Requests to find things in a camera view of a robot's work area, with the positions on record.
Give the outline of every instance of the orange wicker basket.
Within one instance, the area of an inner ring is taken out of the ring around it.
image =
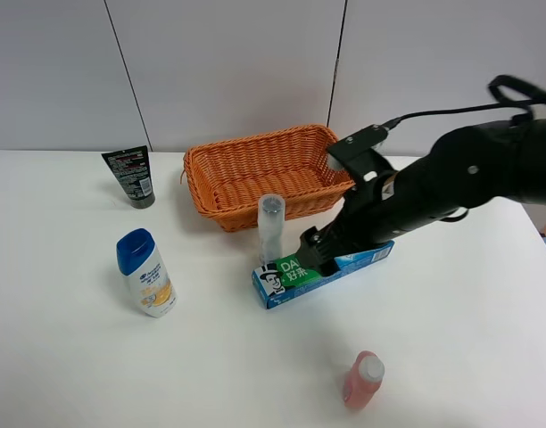
[[[327,166],[335,142],[327,127],[308,125],[191,148],[184,172],[194,205],[226,232],[256,227],[265,193],[283,196],[286,219],[328,210],[352,186]]]

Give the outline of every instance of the white tabletop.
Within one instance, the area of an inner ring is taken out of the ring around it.
[[[0,428],[546,427],[546,247],[519,204],[265,310],[256,231],[200,217],[182,155],[151,156],[156,203],[135,210],[99,153],[0,152]],[[335,213],[287,222],[285,250]],[[137,227],[177,288],[160,319],[117,268]],[[361,350],[386,375],[354,414],[340,390]]]

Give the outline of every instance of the toothpaste box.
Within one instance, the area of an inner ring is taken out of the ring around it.
[[[371,251],[358,252],[335,259],[341,269],[331,276],[321,276],[314,270],[304,269],[294,254],[268,263],[253,270],[253,286],[259,293],[266,309],[285,303],[322,285],[333,282],[390,254],[394,241]]]

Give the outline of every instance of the black tube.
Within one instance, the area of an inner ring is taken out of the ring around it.
[[[150,178],[148,147],[142,145],[133,149],[103,153],[102,156],[130,199],[130,205],[142,209],[154,203],[156,198]]]

